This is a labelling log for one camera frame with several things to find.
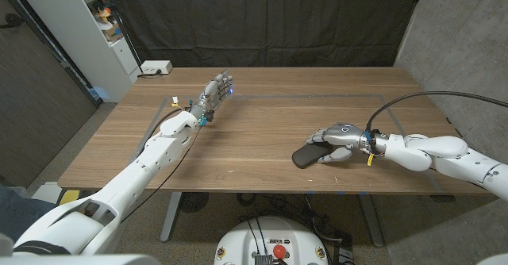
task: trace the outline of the emergency stop button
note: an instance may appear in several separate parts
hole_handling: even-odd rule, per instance
[[[286,256],[286,248],[280,244],[277,244],[273,247],[273,255],[277,257],[277,259],[284,259]]]

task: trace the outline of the robot finger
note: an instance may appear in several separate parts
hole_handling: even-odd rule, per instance
[[[324,136],[325,130],[326,129],[319,129],[314,134],[309,136],[309,138],[307,138],[307,140],[306,140],[306,144],[312,144],[315,142],[323,142],[324,141],[323,136]]]
[[[327,155],[327,156],[322,156],[317,162],[318,163],[329,163],[329,162],[344,161],[345,159],[351,157],[351,155],[352,155],[351,150],[344,148],[344,147],[340,147],[340,148],[337,148],[335,151],[333,151],[332,154]]]

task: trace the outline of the blue jeans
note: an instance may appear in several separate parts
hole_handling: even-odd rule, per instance
[[[15,191],[0,185],[0,232],[14,242],[56,205],[31,198],[22,198]]]

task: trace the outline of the white robotic arm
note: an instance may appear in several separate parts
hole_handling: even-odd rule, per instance
[[[27,229],[14,245],[13,255],[108,251],[134,202],[161,169],[178,160],[191,134],[213,120],[214,111],[233,92],[232,81],[227,71],[211,80],[189,112],[163,122],[144,151],[99,192],[56,207]]]
[[[338,146],[319,163],[347,159],[353,148],[376,156],[384,156],[412,171],[425,171],[434,164],[443,175],[473,183],[508,201],[508,165],[489,158],[454,136],[428,138],[420,134],[406,137],[382,133],[370,134],[354,125],[337,123],[311,135],[308,144],[328,142]]]

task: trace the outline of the table top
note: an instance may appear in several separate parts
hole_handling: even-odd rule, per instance
[[[158,79],[138,79],[88,141],[58,184],[66,189],[105,186],[139,152],[151,125],[196,99],[222,68],[173,68]],[[406,70],[392,67],[233,67],[234,94],[203,127],[189,154],[161,189],[209,192],[335,194],[485,194],[434,170],[413,172],[384,158],[356,152],[347,161],[298,169],[294,151],[318,129],[337,122],[361,129],[384,103],[422,91]],[[382,133],[457,136],[427,97],[393,105],[373,123]],[[157,188],[176,163],[149,184]]]

